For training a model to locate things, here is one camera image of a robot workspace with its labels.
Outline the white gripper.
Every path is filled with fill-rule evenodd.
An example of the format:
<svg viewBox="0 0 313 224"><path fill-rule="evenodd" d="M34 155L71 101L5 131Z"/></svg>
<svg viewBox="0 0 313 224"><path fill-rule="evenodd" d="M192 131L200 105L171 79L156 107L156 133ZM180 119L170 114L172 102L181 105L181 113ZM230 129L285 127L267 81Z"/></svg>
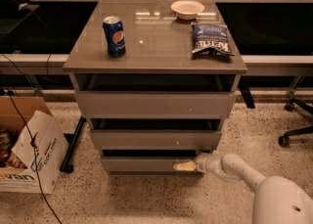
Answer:
<svg viewBox="0 0 313 224"><path fill-rule="evenodd" d="M173 168L177 171L197 171L202 173L214 173L219 167L219 156L209 153L200 153L192 160L177 162Z"/></svg>

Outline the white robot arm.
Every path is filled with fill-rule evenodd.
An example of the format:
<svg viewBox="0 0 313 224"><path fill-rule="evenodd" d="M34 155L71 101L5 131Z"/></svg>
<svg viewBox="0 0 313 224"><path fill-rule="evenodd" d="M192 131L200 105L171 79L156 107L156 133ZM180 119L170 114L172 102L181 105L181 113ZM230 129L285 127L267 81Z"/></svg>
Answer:
<svg viewBox="0 0 313 224"><path fill-rule="evenodd" d="M244 181L254 192L252 224L313 224L313 200L304 190L285 177L264 176L236 154L200 153L173 168L212 173L228 183Z"/></svg>

